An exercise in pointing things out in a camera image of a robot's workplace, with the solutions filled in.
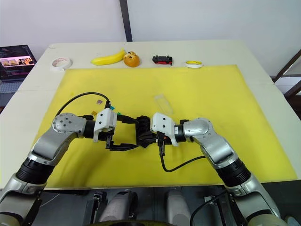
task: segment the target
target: white tape roll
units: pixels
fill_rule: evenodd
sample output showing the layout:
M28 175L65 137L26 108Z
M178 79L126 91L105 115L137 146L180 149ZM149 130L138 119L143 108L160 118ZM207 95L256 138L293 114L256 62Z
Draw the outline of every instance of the white tape roll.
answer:
M68 57L60 57L51 63L51 68L55 71L62 72L72 65L72 61Z
M190 67L190 68L200 68L203 66L203 62L190 60L190 61L186 61L185 65L186 67Z

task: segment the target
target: red toy car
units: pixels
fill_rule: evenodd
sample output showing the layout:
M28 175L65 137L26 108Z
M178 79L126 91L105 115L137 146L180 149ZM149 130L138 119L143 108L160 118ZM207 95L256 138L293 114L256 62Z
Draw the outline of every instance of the red toy car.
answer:
M155 64L173 65L173 58L171 56L153 56L152 60Z

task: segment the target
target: black cable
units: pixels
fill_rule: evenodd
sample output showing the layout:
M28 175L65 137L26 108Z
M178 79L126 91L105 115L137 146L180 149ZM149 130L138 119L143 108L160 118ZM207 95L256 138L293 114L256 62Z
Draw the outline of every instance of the black cable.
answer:
M214 198L210 199L209 201L207 201L207 202L203 203L202 205L200 205L199 207L197 207L197 208L195 209L195 211L193 211L193 213L192 213L192 215L191 215L191 217L190 217L190 226L193 226L193 219L194 219L196 213L197 213L201 208L203 208L204 206L208 205L210 202L213 202L213 201L219 199L219 198L220 198L222 195L224 195L226 192L227 192L227 191L223 191L223 192L220 193L219 195L215 196Z
M175 170L181 168L182 166L185 166L185 165L187 165L188 163L191 163L192 161L195 161L195 160L198 160L198 159L204 159L204 158L205 158L205 156L199 156L199 157L196 157L196 158L194 158L194 159L190 159L190 160L188 160L188 161L182 163L181 165L179 165L179 166L177 166L177 167L174 167L174 168L172 168L172 169L166 169L165 163L164 163L164 158L163 158L162 155L160 155L162 168L163 168L164 171L167 172L167 173L173 172L173 171L175 171Z
M68 105L70 104L73 100L79 98L79 97L82 97L82 96L85 96L85 95L90 95L90 94L94 94L94 95L98 95L98 96L101 96L103 98L105 98L107 101L106 101L106 105L105 105L105 108L106 107L110 107L110 100L108 99L108 97L106 97L104 94L101 94L101 93L96 93L96 92L87 92L87 93L81 93L75 97L73 97L72 99L68 100L67 103L65 103L60 110L58 110L58 112L56 113L56 116L59 115L62 110Z

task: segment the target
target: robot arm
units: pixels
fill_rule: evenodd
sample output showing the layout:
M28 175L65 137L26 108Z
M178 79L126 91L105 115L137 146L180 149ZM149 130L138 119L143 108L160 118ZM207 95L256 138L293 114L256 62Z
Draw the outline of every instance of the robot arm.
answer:
M214 131L208 119L183 120L176 125L168 116L156 113L152 118L151 130L169 137L174 146L186 140L199 144L247 222L262 214L280 217L279 210L268 192L246 168L231 145Z
M59 163L69 144L75 138L93 138L106 141L106 148L125 151L137 147L133 144L114 145L112 136L116 121L136 123L128 116L117 115L110 108L92 116L79 117L72 113L57 115L51 127L38 139L19 171L0 193L0 225L31 225L40 204L40 193L54 167Z

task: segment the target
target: banana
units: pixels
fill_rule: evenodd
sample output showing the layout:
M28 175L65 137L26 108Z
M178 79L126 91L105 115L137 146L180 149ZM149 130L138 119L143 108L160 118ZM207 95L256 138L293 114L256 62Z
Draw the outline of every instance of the banana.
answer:
M123 59L123 56L125 54L126 52L124 51L124 49L122 49L120 52L115 53L113 55L95 58L91 61L91 63L93 63L94 65L109 65L117 63Z

